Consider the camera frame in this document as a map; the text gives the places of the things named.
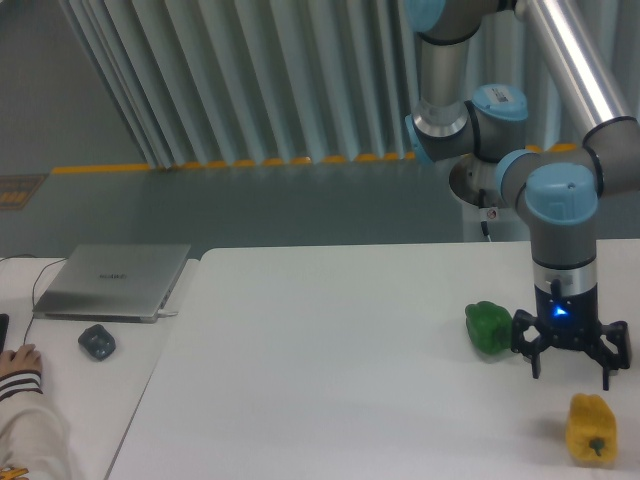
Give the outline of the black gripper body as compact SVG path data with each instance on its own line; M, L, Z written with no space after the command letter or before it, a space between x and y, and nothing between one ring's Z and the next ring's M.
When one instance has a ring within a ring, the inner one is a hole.
M598 319L598 288L578 295L554 299L538 287L534 289L539 335L532 341L538 350L549 347L565 350L601 350Z

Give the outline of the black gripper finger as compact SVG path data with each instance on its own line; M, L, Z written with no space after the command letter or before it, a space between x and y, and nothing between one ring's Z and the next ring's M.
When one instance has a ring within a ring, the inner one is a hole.
M533 340L527 340L525 333L531 328L538 335ZM534 378L540 377L540 355L550 347L549 333L549 327L540 318L522 309L515 312L511 326L511 351L520 353L529 360Z
M602 389L610 389L613 372L629 368L629 329L625 321L597 322L584 333L584 352L602 368Z

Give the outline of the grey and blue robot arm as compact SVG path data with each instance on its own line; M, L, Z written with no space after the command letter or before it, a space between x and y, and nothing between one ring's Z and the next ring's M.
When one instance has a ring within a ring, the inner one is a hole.
M630 367L627 324L598 315L595 217L601 198L639 187L639 123L572 1L409 1L422 43L420 99L406 118L418 159L470 155L489 164L494 191L527 225L536 310L517 311L511 348L533 369L548 348L582 352L604 376ZM536 153L524 146L524 94L489 84L469 100L461 81L484 18L511 11L541 49L581 145Z

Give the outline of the cream striped sleeve forearm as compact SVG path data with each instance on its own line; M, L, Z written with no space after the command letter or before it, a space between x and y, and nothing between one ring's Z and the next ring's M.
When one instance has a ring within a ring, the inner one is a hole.
M1 477L72 477L67 424L43 394L36 370L1 377Z

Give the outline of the person's hand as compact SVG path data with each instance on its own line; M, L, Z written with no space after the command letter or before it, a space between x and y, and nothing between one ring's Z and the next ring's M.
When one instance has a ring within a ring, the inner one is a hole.
M19 373L37 373L39 375L42 374L43 371L43 363L42 363L42 359L41 359L41 367L39 369L26 369L21 365L21 361L20 360L16 360L15 356L16 356L16 352L19 350L20 348L18 348L16 351L13 350L6 350L3 351L1 353L1 357L0 357L0 374L1 377L8 377L10 375L13 374L19 374Z

